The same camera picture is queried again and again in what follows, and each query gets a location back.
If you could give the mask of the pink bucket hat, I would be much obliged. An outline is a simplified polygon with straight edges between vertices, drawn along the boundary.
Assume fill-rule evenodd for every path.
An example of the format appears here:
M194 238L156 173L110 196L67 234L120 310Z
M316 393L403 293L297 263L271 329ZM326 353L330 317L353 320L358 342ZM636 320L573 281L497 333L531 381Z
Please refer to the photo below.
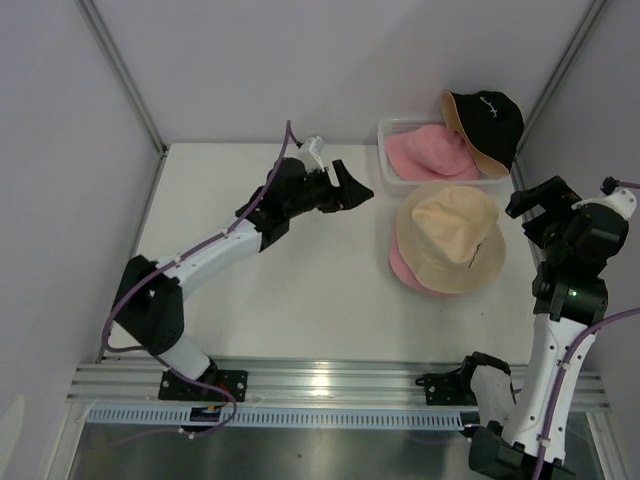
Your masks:
M415 275L400 254L395 234L393 234L391 238L388 260L391 270L393 271L397 279L411 290L433 298L454 297L454 294L447 294L431 290L419 283L419 281L416 279Z

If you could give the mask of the beige bucket hat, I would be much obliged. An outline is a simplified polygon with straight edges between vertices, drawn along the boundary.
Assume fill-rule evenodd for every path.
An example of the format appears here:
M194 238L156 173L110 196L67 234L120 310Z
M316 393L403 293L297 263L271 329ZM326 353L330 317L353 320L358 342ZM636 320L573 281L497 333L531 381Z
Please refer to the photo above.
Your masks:
M506 245L498 219L497 204L482 190L432 181L406 197L393 234L420 284L458 296L499 276Z

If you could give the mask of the black bucket hat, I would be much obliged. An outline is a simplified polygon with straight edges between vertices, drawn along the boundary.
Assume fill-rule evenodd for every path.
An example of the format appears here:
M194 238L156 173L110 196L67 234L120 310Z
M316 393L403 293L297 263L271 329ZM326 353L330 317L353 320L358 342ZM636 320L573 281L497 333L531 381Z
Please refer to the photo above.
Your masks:
M524 132L523 116L514 101L499 91L444 91L441 111L446 127L462 136L482 174L510 175Z

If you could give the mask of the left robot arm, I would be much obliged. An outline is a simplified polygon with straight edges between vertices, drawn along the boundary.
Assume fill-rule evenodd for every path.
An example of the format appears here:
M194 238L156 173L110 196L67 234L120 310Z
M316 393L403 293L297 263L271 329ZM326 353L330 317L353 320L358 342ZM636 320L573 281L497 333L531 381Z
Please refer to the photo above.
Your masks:
M174 256L129 260L107 322L172 370L192 399L205 400L215 391L217 366L185 332L185 300L224 269L277 242L299 215L348 211L373 196L341 160L310 168L283 157L229 227Z

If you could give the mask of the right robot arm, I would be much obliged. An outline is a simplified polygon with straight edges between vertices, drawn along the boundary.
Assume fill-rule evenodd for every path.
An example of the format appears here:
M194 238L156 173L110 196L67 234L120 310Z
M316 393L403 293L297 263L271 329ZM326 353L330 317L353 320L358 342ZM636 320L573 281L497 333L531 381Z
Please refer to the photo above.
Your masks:
M566 424L578 377L597 332L607 324L600 274L622 249L637 207L632 187L607 177L583 199L559 176L514 192L506 207L544 254L532 282L534 339L521 391L505 365L480 363L456 379L457 395L477 404L481 425L468 464L491 479L573 479L565 465Z

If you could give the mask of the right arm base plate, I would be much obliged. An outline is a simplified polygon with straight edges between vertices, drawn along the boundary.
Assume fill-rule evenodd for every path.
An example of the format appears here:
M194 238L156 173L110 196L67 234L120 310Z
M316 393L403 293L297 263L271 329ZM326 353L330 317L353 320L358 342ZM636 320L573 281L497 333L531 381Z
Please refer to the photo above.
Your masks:
M477 406L471 389L471 375L457 369L448 373L428 373L414 381L424 391L428 406Z

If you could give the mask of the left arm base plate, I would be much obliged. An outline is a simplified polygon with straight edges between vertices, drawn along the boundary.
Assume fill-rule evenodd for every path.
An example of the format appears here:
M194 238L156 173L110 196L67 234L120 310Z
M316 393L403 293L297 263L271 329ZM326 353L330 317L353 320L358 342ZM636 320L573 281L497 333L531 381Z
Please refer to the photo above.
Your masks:
M182 402L227 402L222 391L234 397L238 403L245 401L249 372L246 370L218 370L212 380L200 379L201 383L213 385L216 390L197 386L193 381L180 379L171 371L164 372L159 384L158 398L163 401Z

